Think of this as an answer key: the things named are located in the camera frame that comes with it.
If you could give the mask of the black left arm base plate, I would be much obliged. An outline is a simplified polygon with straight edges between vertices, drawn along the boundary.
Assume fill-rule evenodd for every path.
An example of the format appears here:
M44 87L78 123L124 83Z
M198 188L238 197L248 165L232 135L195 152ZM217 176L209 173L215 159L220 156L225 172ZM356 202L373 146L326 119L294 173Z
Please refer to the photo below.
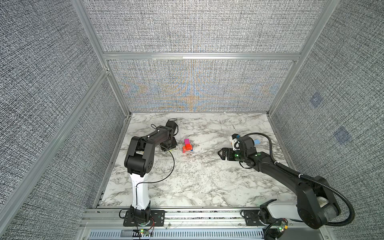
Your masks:
M127 210L123 218L124 227L163 227L165 222L165 211L139 211Z

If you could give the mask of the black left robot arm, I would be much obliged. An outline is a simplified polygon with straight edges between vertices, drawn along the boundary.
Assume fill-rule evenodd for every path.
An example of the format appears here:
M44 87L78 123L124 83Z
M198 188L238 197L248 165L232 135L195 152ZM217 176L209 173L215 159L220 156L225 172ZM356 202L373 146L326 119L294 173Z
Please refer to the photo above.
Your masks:
M176 148L178 144L175 135L178 130L176 119L169 119L164 126L155 127L152 133L131 139L124 166L130 175L133 188L133 202L128 218L135 224L146 224L151 218L148 174L154 165L156 147L159 146L164 152Z

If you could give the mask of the orange wood block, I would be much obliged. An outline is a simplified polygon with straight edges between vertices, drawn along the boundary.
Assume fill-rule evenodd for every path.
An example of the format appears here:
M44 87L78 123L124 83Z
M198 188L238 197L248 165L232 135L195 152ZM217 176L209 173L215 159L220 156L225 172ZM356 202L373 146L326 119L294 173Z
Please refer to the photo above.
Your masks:
M193 147L183 146L183 153L186 153L187 151L192 152L193 151Z

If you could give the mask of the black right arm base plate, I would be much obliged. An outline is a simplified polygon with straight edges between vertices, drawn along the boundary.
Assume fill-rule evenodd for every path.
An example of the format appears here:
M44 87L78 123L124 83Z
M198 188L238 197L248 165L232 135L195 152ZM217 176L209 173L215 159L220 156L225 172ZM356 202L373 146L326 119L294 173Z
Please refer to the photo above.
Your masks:
M262 226L263 223L260 221L259 210L241 210L241 216L246 222L246 226Z

